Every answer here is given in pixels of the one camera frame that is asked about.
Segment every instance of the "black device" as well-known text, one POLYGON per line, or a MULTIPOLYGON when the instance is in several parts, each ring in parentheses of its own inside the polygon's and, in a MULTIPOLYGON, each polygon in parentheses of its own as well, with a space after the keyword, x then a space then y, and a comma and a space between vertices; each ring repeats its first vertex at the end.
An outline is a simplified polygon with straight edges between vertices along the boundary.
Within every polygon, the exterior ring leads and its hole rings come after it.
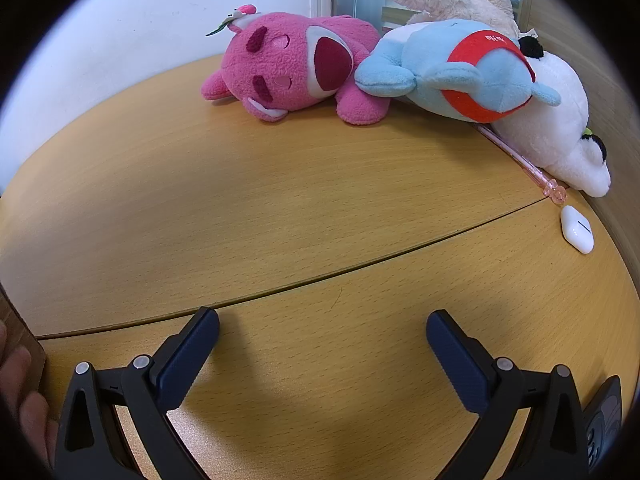
MULTIPOLYGON (((428 317, 426 332, 464 407, 479 415, 437 480, 483 479, 521 408, 530 408, 529 418, 503 480, 578 480, 604 456, 622 422, 617 376, 603 384, 583 412, 568 367, 532 372, 507 357, 494 359, 445 310, 428 317)), ((180 406, 219 333, 216 311, 203 307, 152 356, 138 355, 127 367, 109 370, 78 364, 60 418, 57 478, 144 478, 115 411, 115 406, 127 406, 163 480, 206 480, 166 412, 180 406)))
POLYGON ((427 340, 467 411, 478 421, 437 480, 481 480, 492 466, 516 412, 530 408, 502 480, 581 480, 610 446, 622 423, 620 378, 610 377, 582 412, 571 370, 520 370, 494 359, 446 310, 427 319, 427 340))
POLYGON ((218 314, 202 307, 152 356, 127 367, 95 370, 81 362, 66 391, 54 474, 58 480, 141 480, 116 406, 127 406, 163 480, 206 480, 166 412, 178 408, 220 334, 218 314))

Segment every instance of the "finger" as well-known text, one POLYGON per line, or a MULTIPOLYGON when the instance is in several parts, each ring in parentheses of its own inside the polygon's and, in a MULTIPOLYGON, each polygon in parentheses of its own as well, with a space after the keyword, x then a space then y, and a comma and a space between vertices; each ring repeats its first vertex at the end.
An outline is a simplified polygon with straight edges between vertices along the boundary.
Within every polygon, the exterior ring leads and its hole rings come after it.
POLYGON ((47 455, 46 433, 49 405, 38 392, 31 392, 20 406, 20 427, 42 461, 49 463, 47 455))
POLYGON ((0 395, 14 415, 17 415, 18 398, 30 365, 31 354, 24 346, 18 346, 0 367, 0 395))
POLYGON ((58 423, 55 420, 49 419, 47 423, 47 435, 45 437, 47 441, 47 453, 49 454, 49 463, 53 467, 53 462, 56 458, 56 440, 58 438, 58 423))
POLYGON ((0 363, 2 362, 2 353, 4 352, 4 345, 6 345, 6 325, 0 319, 0 363))

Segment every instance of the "pink plush toy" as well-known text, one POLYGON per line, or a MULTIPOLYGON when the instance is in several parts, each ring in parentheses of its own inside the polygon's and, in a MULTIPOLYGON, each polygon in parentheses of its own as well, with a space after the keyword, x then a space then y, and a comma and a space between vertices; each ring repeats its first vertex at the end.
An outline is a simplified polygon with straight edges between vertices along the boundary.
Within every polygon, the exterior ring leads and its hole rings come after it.
POLYGON ((389 99, 364 93, 353 79, 380 39, 370 23, 255 10, 239 7, 216 30, 226 25, 236 35, 220 70, 202 85, 205 99, 233 95, 249 113, 271 122, 331 95, 348 123, 372 124, 385 116, 389 99))

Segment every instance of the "wooden desk surface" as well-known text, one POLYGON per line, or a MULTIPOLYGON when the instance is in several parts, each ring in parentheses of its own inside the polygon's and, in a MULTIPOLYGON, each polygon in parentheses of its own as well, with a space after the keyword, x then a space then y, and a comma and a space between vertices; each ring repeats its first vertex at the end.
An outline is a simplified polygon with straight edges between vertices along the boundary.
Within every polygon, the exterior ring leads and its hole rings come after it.
POLYGON ((93 108, 0 199, 0 283, 37 336, 126 326, 309 283, 540 200, 459 121, 329 101, 265 124, 211 105, 205 59, 93 108))
MULTIPOLYGON (((385 262, 220 308, 220 342, 170 414, 178 433, 212 478, 434 478, 475 421, 427 345, 424 322, 437 308, 521 368, 567 364, 583 401, 618 374, 626 411, 640 302, 600 221, 579 194, 570 203, 593 227, 587 256, 563 240, 559 210, 544 200, 385 262)), ((54 409, 78 361, 125 365, 186 321, 44 341, 54 409)), ((523 422, 521 413, 514 428, 523 422)), ((489 478, 515 442, 512 433, 489 478)))

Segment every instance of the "cardboard box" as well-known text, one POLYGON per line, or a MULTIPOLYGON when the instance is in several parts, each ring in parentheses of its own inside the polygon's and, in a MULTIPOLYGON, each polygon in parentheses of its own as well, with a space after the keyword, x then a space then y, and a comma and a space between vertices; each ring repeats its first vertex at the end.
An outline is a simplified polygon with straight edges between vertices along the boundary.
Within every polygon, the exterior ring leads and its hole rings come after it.
POLYGON ((0 357, 1 362, 4 362, 9 353, 18 345, 25 346, 31 352, 31 368, 22 394, 25 395, 31 390, 37 390, 40 386, 46 355, 40 343, 38 343, 35 336, 14 309, 14 306, 9 302, 2 285, 0 285, 0 319, 2 319, 7 328, 7 342, 4 353, 0 357))

